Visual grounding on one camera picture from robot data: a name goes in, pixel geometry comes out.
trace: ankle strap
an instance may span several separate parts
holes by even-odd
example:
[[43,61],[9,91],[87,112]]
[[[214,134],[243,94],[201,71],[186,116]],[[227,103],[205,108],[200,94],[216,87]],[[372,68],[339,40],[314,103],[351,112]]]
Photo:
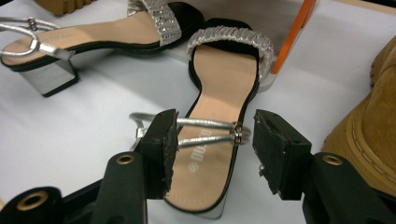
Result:
[[[12,23],[22,23],[21,26],[14,24],[4,24],[4,22]],[[0,31],[11,31],[16,33],[21,33],[23,35],[28,35],[32,38],[32,42],[29,49],[25,52],[10,52],[0,50],[0,55],[8,57],[28,57],[36,52],[41,52],[54,58],[69,60],[75,52],[72,50],[60,49],[55,46],[41,43],[34,33],[37,30],[50,31],[61,28],[60,26],[48,22],[36,20],[33,17],[29,18],[10,18],[10,17],[0,17]]]

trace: orange object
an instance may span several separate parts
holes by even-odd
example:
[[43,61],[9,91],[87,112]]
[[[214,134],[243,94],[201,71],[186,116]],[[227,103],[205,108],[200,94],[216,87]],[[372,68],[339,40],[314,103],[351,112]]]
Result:
[[280,67],[282,66],[283,62],[285,62],[286,58],[289,55],[291,46],[293,45],[297,34],[300,32],[301,29],[305,27],[306,23],[311,17],[316,2],[317,0],[305,0],[301,5],[300,11],[298,12],[297,17],[290,28],[285,43],[283,44],[282,49],[280,50],[279,55],[277,56],[277,60],[271,71],[272,74],[277,74],[279,72]]

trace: brass ring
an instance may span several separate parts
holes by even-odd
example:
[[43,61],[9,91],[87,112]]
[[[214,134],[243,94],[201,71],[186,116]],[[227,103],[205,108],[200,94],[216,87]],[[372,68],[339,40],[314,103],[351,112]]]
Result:
[[20,211],[28,211],[37,208],[43,204],[48,199],[48,197],[49,195],[46,191],[41,190],[38,192],[33,192],[20,200],[17,204],[17,208]]
[[117,163],[120,165],[125,165],[134,161],[133,155],[121,155],[117,158]]
[[338,157],[331,156],[331,155],[325,155],[322,158],[324,161],[331,165],[342,165],[343,161],[341,161]]

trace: rhinestone strap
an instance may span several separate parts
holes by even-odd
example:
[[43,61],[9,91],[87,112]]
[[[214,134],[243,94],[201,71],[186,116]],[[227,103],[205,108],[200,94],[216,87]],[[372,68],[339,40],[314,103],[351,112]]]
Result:
[[155,21],[155,27],[160,35],[160,46],[181,38],[181,30],[175,14],[164,0],[129,0],[127,15],[132,16],[139,11],[147,11]]
[[261,33],[251,31],[247,28],[236,27],[209,27],[197,31],[189,41],[187,46],[187,54],[190,57],[195,47],[208,42],[215,42],[220,40],[231,40],[238,43],[253,46],[259,50],[259,75],[262,81],[270,71],[271,64],[274,57],[274,48],[271,40]]

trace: printed logo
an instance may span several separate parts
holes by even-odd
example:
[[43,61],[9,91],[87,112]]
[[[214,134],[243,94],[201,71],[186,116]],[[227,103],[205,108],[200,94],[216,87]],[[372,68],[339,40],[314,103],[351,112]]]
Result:
[[[212,135],[212,131],[208,129],[202,129],[199,137],[208,137]],[[204,146],[197,146],[194,148],[194,150],[191,153],[190,158],[193,160],[192,163],[189,164],[189,170],[192,173],[195,173],[198,171],[199,165],[198,161],[203,161],[204,160],[204,155],[206,152],[207,145]]]

